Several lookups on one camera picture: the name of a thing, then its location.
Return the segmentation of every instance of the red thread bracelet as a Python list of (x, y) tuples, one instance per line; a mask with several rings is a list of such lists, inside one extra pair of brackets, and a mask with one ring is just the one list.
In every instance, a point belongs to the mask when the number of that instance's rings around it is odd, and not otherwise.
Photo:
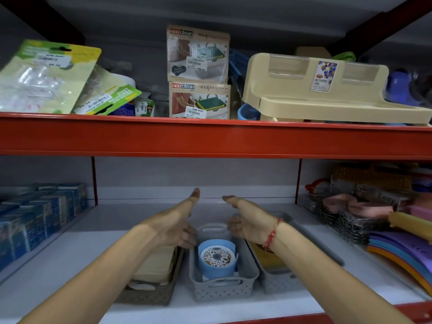
[(276, 223), (276, 225), (274, 225), (274, 229), (273, 229), (273, 231), (271, 231), (271, 233), (269, 234), (269, 237), (267, 238), (267, 241), (266, 241), (266, 243), (264, 243), (264, 245), (263, 245), (263, 249), (265, 250), (265, 251), (270, 251), (270, 244), (273, 242), (273, 240), (274, 240), (274, 236), (275, 236), (275, 234), (276, 234), (276, 228), (277, 228), (277, 226), (279, 225), (279, 223), (280, 222), (283, 222), (284, 220), (282, 219), (282, 218), (279, 218), (279, 220), (278, 220), (278, 222)]

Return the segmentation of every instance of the neo clean logo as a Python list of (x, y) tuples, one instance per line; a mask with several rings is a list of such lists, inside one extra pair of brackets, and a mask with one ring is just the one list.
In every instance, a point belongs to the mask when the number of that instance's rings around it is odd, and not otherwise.
[(172, 88), (188, 88), (190, 90), (194, 90), (195, 89), (195, 85), (194, 84), (172, 83), (171, 87)]

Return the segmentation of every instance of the white shelf surface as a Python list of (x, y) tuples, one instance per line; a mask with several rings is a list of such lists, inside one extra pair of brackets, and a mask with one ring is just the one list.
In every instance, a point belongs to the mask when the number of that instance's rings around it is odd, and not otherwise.
[[(145, 217), (167, 208), (166, 203), (102, 204), (40, 251), (0, 285), (0, 324), (13, 324), (62, 287), (85, 266)], [(345, 269), (390, 303), (428, 300), (410, 281), (392, 275), (381, 264), (341, 240), (293, 204), (263, 204), (267, 210), (285, 211), (345, 261)], [(192, 211), (191, 224), (224, 222), (237, 210), (223, 202), (202, 200)], [(276, 295), (263, 293), (259, 283), (250, 299), (197, 303), (183, 261), (171, 303), (163, 306), (114, 304), (102, 324), (218, 324), (323, 312), (307, 290)]]

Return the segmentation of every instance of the green and yellow package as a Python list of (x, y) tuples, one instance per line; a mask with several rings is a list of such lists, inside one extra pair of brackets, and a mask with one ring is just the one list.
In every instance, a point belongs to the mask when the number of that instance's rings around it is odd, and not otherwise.
[(0, 111), (69, 114), (101, 49), (25, 40), (0, 72)]
[(108, 115), (140, 94), (141, 91), (96, 65), (73, 112), (80, 115)]

